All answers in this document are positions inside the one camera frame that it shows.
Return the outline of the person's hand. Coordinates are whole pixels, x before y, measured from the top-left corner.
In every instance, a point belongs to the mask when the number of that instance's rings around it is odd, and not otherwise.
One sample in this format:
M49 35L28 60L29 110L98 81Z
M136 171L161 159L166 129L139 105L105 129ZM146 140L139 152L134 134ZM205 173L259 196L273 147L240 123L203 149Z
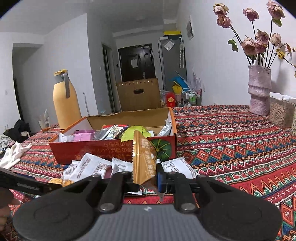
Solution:
M10 216L11 210L9 205L19 205L20 202L15 199L13 193L6 188L1 187L1 231L3 231L8 217Z

